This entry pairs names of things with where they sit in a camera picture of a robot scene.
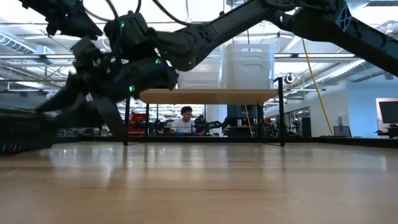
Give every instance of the ceiling duct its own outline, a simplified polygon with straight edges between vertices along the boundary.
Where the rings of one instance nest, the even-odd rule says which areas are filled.
[[[245,0],[226,0],[228,6],[240,6],[245,2]]]
[[[25,40],[0,29],[0,45],[9,47],[22,54],[34,54],[36,48]]]
[[[367,69],[373,68],[373,64],[363,60],[358,59],[350,63],[342,63],[334,66],[333,68],[322,72],[317,75],[316,81],[319,85],[327,86],[331,84],[338,83],[339,81],[348,78],[352,75],[363,72]],[[313,88],[313,81],[309,80],[305,83],[298,85],[298,88]]]
[[[366,7],[393,7],[393,6],[398,6],[398,1],[396,0],[370,0]]]
[[[55,52],[50,48],[29,43],[28,41],[17,37],[14,34],[7,32],[5,29],[0,28],[0,45],[7,47],[9,49],[15,50],[21,54],[54,54]],[[50,65],[53,60],[49,59],[37,59],[35,60],[39,63],[45,63]]]

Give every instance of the wooden table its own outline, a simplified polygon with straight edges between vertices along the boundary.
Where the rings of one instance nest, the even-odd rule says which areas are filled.
[[[147,104],[260,105],[278,96],[278,90],[153,89],[141,93]]]
[[[397,164],[320,143],[57,144],[0,158],[1,223],[393,224]]]

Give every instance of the fluorescent light fixture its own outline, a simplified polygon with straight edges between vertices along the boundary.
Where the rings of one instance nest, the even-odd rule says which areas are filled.
[[[16,84],[32,87],[32,88],[48,88],[45,85],[36,83],[36,82],[16,82]]]
[[[23,60],[23,59],[40,59],[40,57],[38,55],[0,55],[0,59]]]
[[[342,58],[342,57],[355,57],[355,54],[309,54],[310,58],[330,57],[330,58]],[[306,57],[305,54],[299,54],[298,57]]]
[[[13,92],[36,92],[36,91],[51,91],[51,90],[33,90],[33,89],[15,89],[15,90],[4,90],[4,91],[13,91]]]
[[[284,90],[284,91],[293,91],[294,93],[296,93],[298,91],[316,91],[316,90],[317,89],[293,89],[293,90]]]
[[[286,58],[286,57],[292,57],[292,54],[274,54],[274,57],[276,57],[276,58]]]
[[[283,38],[287,38],[287,39],[293,39],[294,38],[292,36],[284,35],[284,34],[281,34],[279,37],[283,37]]]
[[[74,55],[46,55],[48,59],[74,59]]]
[[[37,35],[33,37],[24,37],[25,40],[39,40],[39,39],[46,39],[48,36],[46,35]]]
[[[279,101],[279,99],[270,99],[269,101]]]

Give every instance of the yellow cable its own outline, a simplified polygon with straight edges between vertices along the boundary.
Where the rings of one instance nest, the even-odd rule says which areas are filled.
[[[249,119],[249,113],[248,113],[248,107],[244,105],[244,109],[246,110],[246,117],[248,118],[248,123],[249,123],[249,128],[250,128],[250,134],[251,137],[253,138],[253,130],[251,129],[251,124],[250,124],[250,119]]]
[[[323,110],[323,115],[325,115],[325,119],[326,119],[326,122],[328,123],[329,131],[330,131],[330,135],[332,136],[333,135],[333,130],[331,128],[328,115],[327,115],[325,107],[323,105],[323,100],[322,100],[322,97],[321,97],[321,93],[319,92],[319,89],[318,89],[317,81],[315,80],[315,76],[313,75],[313,72],[312,72],[311,63],[310,63],[310,57],[308,56],[307,47],[305,46],[305,41],[304,41],[303,38],[301,38],[301,41],[303,42],[305,58],[307,59],[307,63],[308,63],[308,69],[310,70],[313,84],[315,85],[315,89],[317,90],[317,93],[318,93],[318,98],[319,98],[319,102],[321,103],[321,107],[322,107],[322,110]]]

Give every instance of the black cable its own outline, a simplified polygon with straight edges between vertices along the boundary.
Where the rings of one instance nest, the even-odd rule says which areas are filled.
[[[134,13],[139,13],[140,10],[141,10],[141,0],[138,0],[137,8],[134,11]]]
[[[121,39],[122,39],[123,29],[121,28],[121,23],[120,23],[120,20],[119,20],[119,14],[118,14],[116,8],[114,7],[112,1],[111,0],[105,0],[105,1],[106,1],[106,3],[108,3],[109,7],[111,8],[112,13],[114,15],[114,20],[118,24],[119,35],[116,37],[116,43],[114,45],[113,53],[115,54],[116,61],[121,63],[121,58],[120,58],[120,54],[119,53],[122,52],[122,50],[120,48],[120,42],[121,42]]]
[[[234,1],[233,0],[231,1],[231,11],[232,10],[234,10]],[[235,44],[235,40],[233,37],[232,37],[232,44]]]
[[[174,22],[176,22],[176,23],[178,23],[178,24],[181,24],[181,25],[183,25],[183,26],[190,26],[190,25],[192,25],[192,24],[189,23],[189,22],[181,21],[181,20],[177,19],[176,17],[174,17],[173,15],[171,15],[171,13],[169,13],[168,10],[167,10],[165,7],[163,7],[163,5],[162,5],[158,0],[152,0],[152,1],[155,3],[155,5],[156,5],[164,14],[166,14],[166,15],[167,15],[170,19],[172,19]]]
[[[250,44],[249,29],[248,29],[248,44]]]
[[[136,8],[136,10],[135,10],[133,13],[139,13],[139,11],[141,10],[141,4],[142,4],[142,0],[138,0],[137,8]],[[92,17],[94,17],[94,18],[96,18],[96,19],[98,19],[98,20],[105,21],[105,22],[110,22],[110,21],[112,21],[111,19],[107,19],[107,18],[101,17],[101,16],[99,16],[99,15],[97,15],[97,14],[91,12],[91,11],[88,10],[86,7],[85,7],[85,11],[87,12],[87,14],[91,15]]]

